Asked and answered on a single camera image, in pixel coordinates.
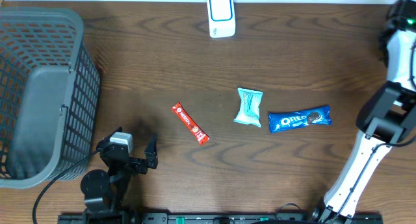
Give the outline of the red Nescafe stick sachet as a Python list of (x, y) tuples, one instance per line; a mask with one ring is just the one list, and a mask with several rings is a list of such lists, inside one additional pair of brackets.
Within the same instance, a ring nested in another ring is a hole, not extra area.
[(184, 123), (191, 134), (197, 139), (200, 145), (207, 143), (210, 137), (198, 126), (198, 124), (188, 115), (181, 103), (176, 103), (172, 107), (172, 112)]

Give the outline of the mint green wipes pack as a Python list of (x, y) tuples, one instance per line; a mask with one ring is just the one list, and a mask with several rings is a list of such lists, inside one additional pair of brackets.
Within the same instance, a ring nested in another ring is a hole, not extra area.
[(238, 88), (237, 91), (240, 97), (240, 108), (234, 122), (244, 125), (255, 125), (261, 128), (259, 106), (263, 92), (246, 88)]

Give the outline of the blue Oreo cookie pack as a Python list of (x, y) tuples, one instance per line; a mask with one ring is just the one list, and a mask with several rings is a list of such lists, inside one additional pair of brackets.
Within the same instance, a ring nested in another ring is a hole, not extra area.
[(268, 128), (274, 134), (281, 131), (301, 129), (309, 125), (331, 125), (330, 106), (324, 105), (296, 112), (269, 113)]

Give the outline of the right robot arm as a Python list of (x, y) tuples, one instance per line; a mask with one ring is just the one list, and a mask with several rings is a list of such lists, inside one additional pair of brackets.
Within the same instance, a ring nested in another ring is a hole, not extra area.
[(369, 223), (356, 216), (359, 198), (383, 157), (415, 141), (415, 0), (396, 0), (379, 35), (385, 84), (363, 105), (354, 148), (335, 184), (313, 211), (312, 223)]

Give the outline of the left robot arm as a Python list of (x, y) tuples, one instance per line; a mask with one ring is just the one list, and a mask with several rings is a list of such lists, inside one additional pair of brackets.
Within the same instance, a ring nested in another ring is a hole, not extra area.
[(107, 171), (89, 171), (81, 180), (84, 194), (83, 221), (85, 223), (141, 223), (141, 218), (132, 208), (123, 206), (130, 180), (146, 174), (158, 165), (157, 136), (153, 135), (145, 148), (145, 158), (130, 155), (133, 137), (118, 127), (96, 146)]

